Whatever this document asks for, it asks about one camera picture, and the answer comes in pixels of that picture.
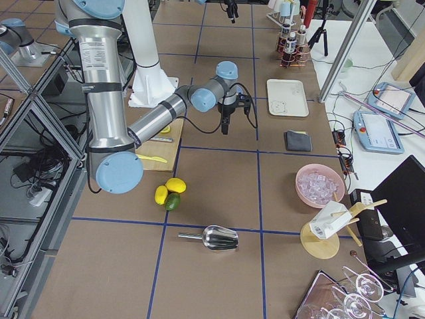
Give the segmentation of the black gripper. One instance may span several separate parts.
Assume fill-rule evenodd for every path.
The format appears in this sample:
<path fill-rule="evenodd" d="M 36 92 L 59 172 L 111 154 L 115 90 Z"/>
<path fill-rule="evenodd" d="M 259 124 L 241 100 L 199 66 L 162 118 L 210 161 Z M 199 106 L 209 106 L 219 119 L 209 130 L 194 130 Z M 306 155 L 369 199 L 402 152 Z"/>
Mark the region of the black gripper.
<path fill-rule="evenodd" d="M 226 8 L 228 9 L 228 18 L 230 19 L 231 23 L 235 23 L 236 18 L 236 12 L 238 6 L 236 0 L 224 0 L 224 4 L 226 5 Z"/>
<path fill-rule="evenodd" d="M 237 101 L 234 101 L 230 104 L 223 104 L 221 102 L 217 104 L 218 111 L 220 112 L 221 132 L 223 135 L 228 134 L 230 117 L 231 117 L 231 114 L 235 111 L 237 106 L 238 106 Z"/>

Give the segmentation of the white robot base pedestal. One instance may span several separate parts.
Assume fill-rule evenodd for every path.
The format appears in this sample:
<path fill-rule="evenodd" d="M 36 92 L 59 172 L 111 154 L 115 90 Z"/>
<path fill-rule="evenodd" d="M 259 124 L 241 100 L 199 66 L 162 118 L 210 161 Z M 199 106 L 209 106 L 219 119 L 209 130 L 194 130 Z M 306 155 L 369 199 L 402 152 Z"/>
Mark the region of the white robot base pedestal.
<path fill-rule="evenodd" d="M 123 18 L 136 63 L 129 106 L 153 108 L 174 93 L 179 80 L 160 65 L 148 2 L 126 1 Z"/>

